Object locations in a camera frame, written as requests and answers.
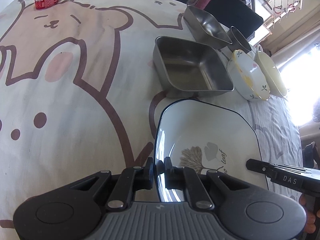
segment cream bowl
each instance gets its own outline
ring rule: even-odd
[[[257,63],[242,50],[235,50],[227,66],[236,90],[249,101],[268,100],[270,88]]]
[[[273,60],[266,53],[257,51],[254,56],[254,61],[259,65],[262,73],[266,77],[270,87],[270,94],[284,98],[287,95],[288,90],[285,87],[280,72],[276,68],[276,64]]]

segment white plate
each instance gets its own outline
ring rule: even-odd
[[[229,60],[227,70],[236,90],[249,101],[268,100],[270,88],[258,64],[236,49]]]
[[[268,189],[266,176],[245,166],[250,158],[261,160],[260,149],[252,127],[234,111],[193,99],[167,106],[158,125],[154,160],[157,163],[169,156],[173,166],[181,167],[185,166],[181,157],[187,155],[186,161],[201,174],[219,169]],[[182,191],[165,188],[164,174],[157,177],[156,184],[161,201],[184,200]]]

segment gray fabric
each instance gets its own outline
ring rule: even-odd
[[[228,48],[219,52],[225,65],[232,53]],[[255,130],[262,160],[275,164],[302,167],[299,130],[293,124],[287,101],[271,96],[268,101],[249,102],[234,90],[214,98],[200,98],[204,102],[223,106],[238,112]],[[298,201],[301,193],[270,182],[269,190]]]

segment hand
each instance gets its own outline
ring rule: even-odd
[[[307,232],[308,234],[312,234],[314,233],[314,231],[316,231],[316,225],[315,225],[316,216],[305,208],[306,198],[304,194],[300,196],[299,204],[303,206],[307,214],[307,223],[304,227],[304,231]],[[320,210],[318,210],[316,215],[317,217],[320,218]]]

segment round button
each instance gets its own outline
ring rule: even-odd
[[[283,209],[280,206],[266,201],[250,204],[246,213],[253,221],[262,224],[275,223],[283,217]]]
[[[38,208],[36,216],[46,224],[60,224],[73,216],[73,208],[65,203],[48,203]]]
[[[198,201],[196,203],[197,208],[201,208],[201,209],[208,209],[212,207],[212,203],[210,203],[209,201]]]
[[[121,200],[111,200],[109,203],[108,203],[108,206],[110,208],[122,208],[124,205],[124,203],[121,201]]]

